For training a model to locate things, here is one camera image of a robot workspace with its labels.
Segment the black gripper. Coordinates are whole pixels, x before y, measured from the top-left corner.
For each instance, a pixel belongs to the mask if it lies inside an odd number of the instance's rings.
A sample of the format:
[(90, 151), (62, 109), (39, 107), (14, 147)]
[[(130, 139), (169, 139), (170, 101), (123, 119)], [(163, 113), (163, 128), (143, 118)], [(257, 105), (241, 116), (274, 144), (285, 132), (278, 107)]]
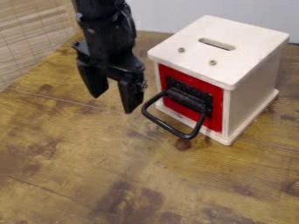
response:
[(149, 87), (145, 64), (134, 54), (137, 26), (130, 11), (106, 17), (77, 13), (85, 40), (73, 44), (78, 52), (78, 69), (90, 94), (99, 98), (109, 90), (109, 78), (119, 81), (125, 111), (131, 114), (145, 101)]

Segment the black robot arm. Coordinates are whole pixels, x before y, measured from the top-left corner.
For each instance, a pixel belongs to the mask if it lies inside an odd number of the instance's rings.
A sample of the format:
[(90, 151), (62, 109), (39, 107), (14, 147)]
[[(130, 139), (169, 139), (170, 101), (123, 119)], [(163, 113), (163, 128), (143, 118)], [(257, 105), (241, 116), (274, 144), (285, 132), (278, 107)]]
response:
[(145, 100), (145, 64), (134, 54), (137, 25), (127, 0), (73, 0), (85, 39), (73, 43), (77, 64), (89, 91), (99, 98), (109, 80), (118, 82), (125, 111)]

